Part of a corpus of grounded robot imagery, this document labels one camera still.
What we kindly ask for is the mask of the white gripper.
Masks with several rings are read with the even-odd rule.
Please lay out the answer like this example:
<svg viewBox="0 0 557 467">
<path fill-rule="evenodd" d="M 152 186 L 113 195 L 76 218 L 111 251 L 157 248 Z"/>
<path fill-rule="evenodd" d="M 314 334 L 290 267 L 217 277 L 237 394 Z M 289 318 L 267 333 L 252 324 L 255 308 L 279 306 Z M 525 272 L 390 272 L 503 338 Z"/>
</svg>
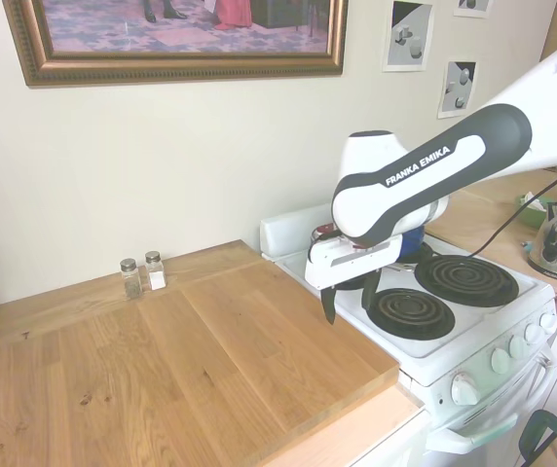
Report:
<svg viewBox="0 0 557 467">
<path fill-rule="evenodd" d="M 361 307 L 367 311 L 374 302 L 381 268 L 394 263 L 400 255 L 402 236 L 395 235 L 370 248 L 357 248 L 342 235 L 315 241 L 310 247 L 305 279 L 317 290 L 326 320 L 336 319 L 336 284 L 363 275 Z"/>
</svg>

